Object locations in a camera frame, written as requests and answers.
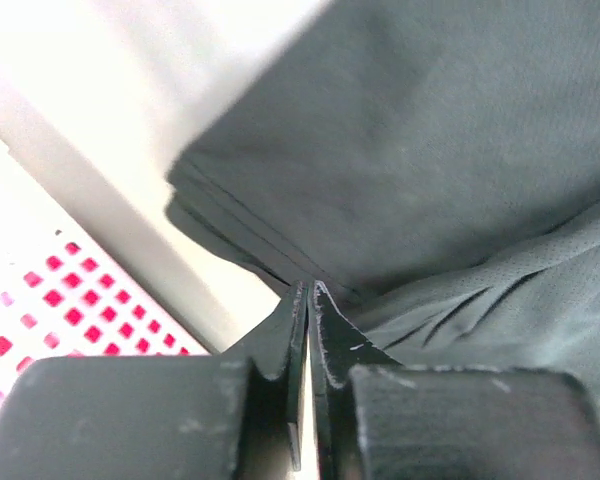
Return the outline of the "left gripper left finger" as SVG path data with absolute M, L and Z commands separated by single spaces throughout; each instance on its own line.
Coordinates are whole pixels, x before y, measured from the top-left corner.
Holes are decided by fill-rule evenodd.
M 304 283 L 225 352 L 52 358 L 0 410 L 0 479 L 284 479 L 301 466 Z

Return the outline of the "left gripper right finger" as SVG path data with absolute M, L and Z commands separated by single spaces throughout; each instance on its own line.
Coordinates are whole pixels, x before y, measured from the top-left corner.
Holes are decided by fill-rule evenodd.
M 307 289 L 324 479 L 600 479 L 600 419 L 573 376 L 402 364 Z

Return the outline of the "black t-shirt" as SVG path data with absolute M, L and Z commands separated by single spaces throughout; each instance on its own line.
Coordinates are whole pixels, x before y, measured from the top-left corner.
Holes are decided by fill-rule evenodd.
M 600 1 L 337 1 L 168 180 L 182 233 L 396 360 L 600 410 Z

